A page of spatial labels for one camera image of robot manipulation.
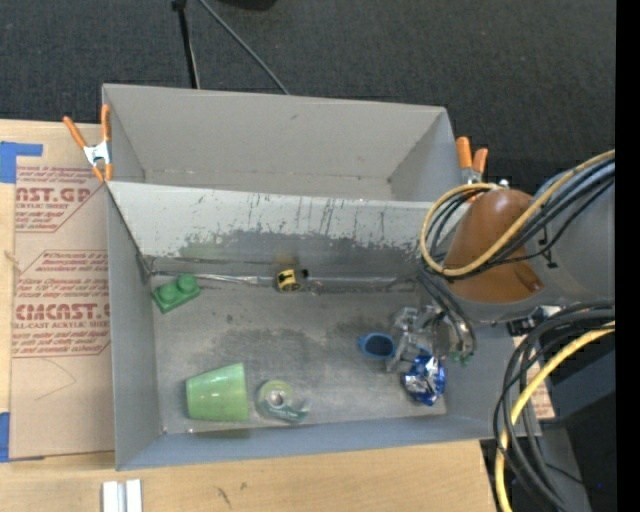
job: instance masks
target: orange clamp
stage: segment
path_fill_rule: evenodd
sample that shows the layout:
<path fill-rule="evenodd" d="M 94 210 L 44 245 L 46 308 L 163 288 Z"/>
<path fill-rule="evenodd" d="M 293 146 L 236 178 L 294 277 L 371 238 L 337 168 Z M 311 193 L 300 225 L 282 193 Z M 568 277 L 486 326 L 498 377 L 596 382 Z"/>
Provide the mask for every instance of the orange clamp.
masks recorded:
<path fill-rule="evenodd" d="M 113 177 L 113 164 L 111 163 L 111 110 L 109 105 L 102 105 L 100 112 L 100 124 L 102 125 L 102 142 L 95 146 L 88 146 L 84 137 L 78 130 L 73 120 L 64 116 L 62 122 L 69 129 L 73 140 L 78 147 L 84 151 L 87 160 L 91 164 L 93 174 L 103 183 L 106 180 L 111 180 Z M 98 160 L 104 160 L 104 174 L 96 165 Z"/>
<path fill-rule="evenodd" d="M 477 173 L 484 173 L 484 169 L 487 165 L 488 153 L 489 150 L 487 148 L 480 148 L 478 151 L 476 151 L 475 155 L 473 155 L 473 163 L 471 164 L 471 167 Z"/>
<path fill-rule="evenodd" d="M 471 144 L 468 137 L 458 137 L 456 139 L 456 149 L 458 150 L 458 161 L 461 169 L 471 167 Z"/>

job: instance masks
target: cardboard sheet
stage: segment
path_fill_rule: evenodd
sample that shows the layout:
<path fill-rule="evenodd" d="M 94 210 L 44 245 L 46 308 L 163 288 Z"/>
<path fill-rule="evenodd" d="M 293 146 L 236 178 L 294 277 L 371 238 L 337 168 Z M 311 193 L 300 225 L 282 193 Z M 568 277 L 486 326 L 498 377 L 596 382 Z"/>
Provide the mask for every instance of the cardboard sheet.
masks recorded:
<path fill-rule="evenodd" d="M 78 127 L 100 141 L 98 125 Z M 0 121 L 0 141 L 42 146 L 16 157 L 4 207 L 15 224 L 2 267 L 13 273 L 9 456 L 113 449 L 105 187 L 62 123 Z"/>

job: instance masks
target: black pole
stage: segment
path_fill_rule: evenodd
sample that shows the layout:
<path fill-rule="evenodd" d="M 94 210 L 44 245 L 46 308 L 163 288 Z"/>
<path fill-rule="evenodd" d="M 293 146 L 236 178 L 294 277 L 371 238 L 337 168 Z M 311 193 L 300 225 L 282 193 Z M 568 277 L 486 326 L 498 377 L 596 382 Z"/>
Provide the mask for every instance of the black pole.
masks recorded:
<path fill-rule="evenodd" d="M 196 69 L 196 59 L 193 55 L 191 41 L 189 40 L 189 25 L 187 24 L 187 17 L 184 12 L 187 7 L 187 0 L 171 0 L 171 7 L 174 11 L 177 11 L 178 19 L 180 20 L 180 31 L 182 32 L 184 53 L 187 57 L 187 65 L 189 66 L 191 87 L 193 89 L 200 89 L 200 79 L 198 78 L 198 70 Z"/>

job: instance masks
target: green lego block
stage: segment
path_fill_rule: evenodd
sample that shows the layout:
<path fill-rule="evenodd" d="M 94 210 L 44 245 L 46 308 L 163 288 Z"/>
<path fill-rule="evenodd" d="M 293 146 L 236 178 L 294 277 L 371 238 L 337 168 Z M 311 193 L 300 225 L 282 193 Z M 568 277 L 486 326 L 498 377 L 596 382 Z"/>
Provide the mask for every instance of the green lego block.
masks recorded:
<path fill-rule="evenodd" d="M 153 300 L 162 313 L 182 306 L 200 295 L 200 286 L 192 274 L 181 275 L 171 283 L 158 286 L 153 291 Z"/>

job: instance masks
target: green cup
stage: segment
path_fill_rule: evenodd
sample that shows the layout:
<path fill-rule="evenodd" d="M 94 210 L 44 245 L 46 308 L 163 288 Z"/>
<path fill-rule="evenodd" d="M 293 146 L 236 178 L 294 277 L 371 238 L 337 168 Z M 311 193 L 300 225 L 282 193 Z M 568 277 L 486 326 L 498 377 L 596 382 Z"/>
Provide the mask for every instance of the green cup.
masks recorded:
<path fill-rule="evenodd" d="M 187 411 L 194 420 L 247 421 L 244 364 L 236 363 L 187 379 Z"/>

